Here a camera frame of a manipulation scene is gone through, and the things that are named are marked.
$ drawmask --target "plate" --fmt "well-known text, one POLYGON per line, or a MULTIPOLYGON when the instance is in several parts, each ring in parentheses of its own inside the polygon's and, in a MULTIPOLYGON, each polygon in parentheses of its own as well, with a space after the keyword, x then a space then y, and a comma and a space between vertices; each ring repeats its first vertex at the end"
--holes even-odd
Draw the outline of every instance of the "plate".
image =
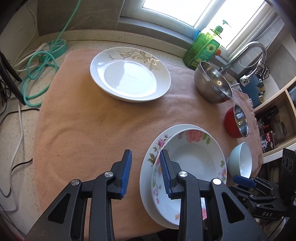
POLYGON ((135 48, 116 47, 91 62, 93 80, 107 94, 127 102, 158 99, 170 88, 170 73, 153 55, 135 48))
POLYGON ((144 208, 149 214, 149 216, 155 222, 157 222, 159 225, 166 227, 168 229, 178 229, 179 226, 165 220, 157 211, 153 203, 152 195, 151 195, 151 175, 153 172, 153 164, 156 160, 157 154, 160 151, 159 147, 161 147, 169 137, 188 128, 198 128, 198 127, 191 124, 180 124, 180 125, 172 126, 167 130, 165 130, 163 133, 161 133, 149 147, 144 157, 141 173, 140 173, 140 195, 141 195, 144 208))
MULTIPOLYGON (((200 128, 182 130, 171 137, 163 147, 171 161, 179 163, 183 171, 196 178, 211 181, 219 178, 226 184, 226 163, 223 152, 215 139, 200 128)), ((179 225, 181 200, 171 200, 166 194, 159 158, 154 163, 151 176, 152 200, 158 212, 170 223, 179 225)), ((206 219, 204 199, 202 218, 206 219)))

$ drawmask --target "window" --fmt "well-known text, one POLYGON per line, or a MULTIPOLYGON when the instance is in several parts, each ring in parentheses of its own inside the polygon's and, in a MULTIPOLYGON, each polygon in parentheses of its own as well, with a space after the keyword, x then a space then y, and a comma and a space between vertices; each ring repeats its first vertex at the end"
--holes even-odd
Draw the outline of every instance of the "window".
POLYGON ((232 57, 264 28, 275 12, 264 0, 126 0, 121 15, 170 28, 193 38, 222 20, 222 54, 232 57))

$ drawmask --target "window pane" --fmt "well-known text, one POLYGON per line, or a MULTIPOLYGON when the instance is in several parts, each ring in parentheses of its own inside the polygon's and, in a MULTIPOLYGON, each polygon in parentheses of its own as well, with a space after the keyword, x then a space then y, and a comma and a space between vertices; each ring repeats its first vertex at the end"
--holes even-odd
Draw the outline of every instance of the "window pane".
POLYGON ((211 0, 145 0, 143 7, 194 26, 211 0))
POLYGON ((222 24, 222 20, 229 23, 229 26, 223 25, 221 34, 221 44, 227 48, 229 43, 249 22, 252 16, 260 8, 264 0, 226 0, 214 18, 208 24, 208 28, 215 28, 222 24))

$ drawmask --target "floral plate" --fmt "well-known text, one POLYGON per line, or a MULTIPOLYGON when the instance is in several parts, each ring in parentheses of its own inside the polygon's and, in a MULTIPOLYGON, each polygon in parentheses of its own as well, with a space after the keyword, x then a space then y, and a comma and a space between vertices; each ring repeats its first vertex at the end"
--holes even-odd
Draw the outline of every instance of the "floral plate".
MULTIPOLYGON (((162 148, 183 171, 206 181, 219 178, 226 184, 227 171, 222 150, 215 139, 200 128, 176 133, 162 148)), ((159 158, 154 163, 151 176, 151 193, 158 212, 170 223, 179 225, 181 200, 171 200, 166 194, 159 158)), ((202 200, 202 218, 206 217, 205 202, 202 200)))
POLYGON ((153 164, 155 163, 156 158, 162 146, 164 145, 165 142, 168 141, 168 138, 188 128, 199 128, 199 127, 195 125, 190 125, 190 124, 180 124, 180 125, 172 126, 169 129, 165 130, 163 133, 161 133, 149 147, 145 155, 145 158, 143 160, 141 173, 140 173, 140 195, 141 195, 144 208, 149 214, 149 216, 155 222, 157 222, 159 225, 166 227, 168 229, 178 229, 179 226, 165 220, 165 218, 163 218, 160 215, 155 205, 153 204, 152 195, 151 195, 151 175, 154 167, 153 164))
POLYGON ((91 62, 96 84, 107 94, 127 102, 146 102, 170 88, 170 73, 153 55, 130 47, 110 48, 91 62))

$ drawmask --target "faucet spout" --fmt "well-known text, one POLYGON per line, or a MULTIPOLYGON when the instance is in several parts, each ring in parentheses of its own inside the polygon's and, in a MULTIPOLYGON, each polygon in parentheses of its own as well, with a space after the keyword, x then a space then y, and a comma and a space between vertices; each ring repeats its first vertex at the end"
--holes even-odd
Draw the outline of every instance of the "faucet spout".
POLYGON ((262 57, 259 59, 258 61, 258 64, 257 64, 257 67, 256 69, 250 73, 249 75, 244 75, 243 77, 241 77, 239 80, 240 82, 242 83, 243 86, 246 86, 250 81, 250 77, 252 75, 254 75, 258 70, 260 70, 260 68, 262 66, 264 66, 264 63, 265 63, 265 60, 266 60, 266 48, 264 47, 263 44, 261 44, 260 42, 257 42, 257 41, 254 41, 254 42, 250 42, 248 44, 246 44, 240 51, 238 51, 233 57, 232 59, 224 66, 224 67, 221 67, 219 69, 219 72, 222 74, 222 75, 225 75, 227 70, 230 69, 231 67, 233 67, 235 65, 235 63, 237 61, 239 61, 242 56, 244 56, 246 54, 246 52, 252 48, 255 48, 255 47, 259 47, 262 49, 262 57))

